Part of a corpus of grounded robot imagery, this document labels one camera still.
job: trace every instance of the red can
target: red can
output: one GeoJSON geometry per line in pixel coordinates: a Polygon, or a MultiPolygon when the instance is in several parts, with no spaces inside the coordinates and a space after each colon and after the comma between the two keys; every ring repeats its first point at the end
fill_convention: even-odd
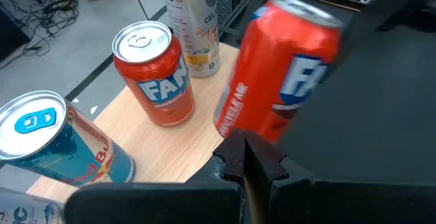
{"type": "Polygon", "coordinates": [[[223,137],[249,129],[275,144],[333,62],[342,24],[299,0],[268,0],[253,18],[214,124],[223,137]]]}
{"type": "Polygon", "coordinates": [[[195,101],[179,41],[164,24],[137,22],[116,35],[116,70],[156,125],[181,124],[195,101]]]}

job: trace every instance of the light wood surface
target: light wood surface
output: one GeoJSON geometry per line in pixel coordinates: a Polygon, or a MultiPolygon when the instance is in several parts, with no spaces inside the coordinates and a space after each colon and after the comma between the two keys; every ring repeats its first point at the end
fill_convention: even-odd
{"type": "MultiPolygon", "coordinates": [[[[206,163],[223,140],[212,116],[238,52],[221,44],[220,70],[210,78],[191,78],[196,110],[182,125],[154,125],[127,87],[94,120],[134,158],[135,182],[184,182],[206,163]]],[[[42,176],[27,192],[64,202],[75,190],[42,176]]]]}

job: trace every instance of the can lid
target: can lid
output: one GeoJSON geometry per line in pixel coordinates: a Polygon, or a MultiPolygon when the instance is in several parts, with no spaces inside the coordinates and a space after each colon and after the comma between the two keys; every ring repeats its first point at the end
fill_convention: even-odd
{"type": "Polygon", "coordinates": [[[66,118],[62,96],[33,91],[0,108],[0,160],[32,155],[60,132],[66,118]]]}
{"type": "Polygon", "coordinates": [[[269,0],[281,9],[325,27],[339,28],[343,23],[332,14],[299,0],[269,0]]]}
{"type": "Polygon", "coordinates": [[[121,30],[114,38],[112,51],[128,63],[145,63],[163,54],[171,42],[170,29],[160,22],[145,20],[121,30]]]}

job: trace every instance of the celsius can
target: celsius can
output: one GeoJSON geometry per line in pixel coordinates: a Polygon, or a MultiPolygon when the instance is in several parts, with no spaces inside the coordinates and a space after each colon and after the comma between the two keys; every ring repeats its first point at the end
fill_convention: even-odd
{"type": "Polygon", "coordinates": [[[220,66],[217,0],[165,0],[174,34],[192,77],[207,77],[220,66]]]}
{"type": "Polygon", "coordinates": [[[268,0],[247,28],[215,110],[218,132],[249,129],[274,144],[333,62],[341,25],[302,1],[268,0]]]}
{"type": "Polygon", "coordinates": [[[156,125],[186,121],[195,101],[182,49],[164,24],[137,22],[121,30],[112,44],[115,67],[156,125]]]}
{"type": "Polygon", "coordinates": [[[135,176],[133,159],[52,91],[0,108],[0,161],[77,187],[135,176]]]}
{"type": "Polygon", "coordinates": [[[63,206],[0,187],[0,224],[64,224],[63,206]]]}

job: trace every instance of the concrete floor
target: concrete floor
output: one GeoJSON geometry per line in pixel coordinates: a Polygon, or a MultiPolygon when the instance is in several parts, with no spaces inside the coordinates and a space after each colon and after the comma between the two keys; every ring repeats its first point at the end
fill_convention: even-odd
{"type": "MultiPolygon", "coordinates": [[[[34,0],[16,1],[35,3],[34,0]]],[[[149,17],[164,6],[164,0],[141,2],[149,17]]],[[[66,96],[111,54],[112,40],[123,27],[145,20],[136,0],[79,0],[78,11],[77,22],[49,40],[50,52],[42,57],[20,57],[0,70],[0,106],[34,90],[51,90],[66,96]]],[[[158,21],[170,24],[167,14],[158,21]]],[[[23,31],[30,34],[30,29],[23,28],[23,31]]],[[[21,49],[5,61],[20,53],[21,49]]],[[[94,119],[124,87],[112,64],[77,96],[74,105],[94,119]]],[[[0,187],[26,191],[38,178],[37,174],[5,165],[0,170],[0,187]]]]}

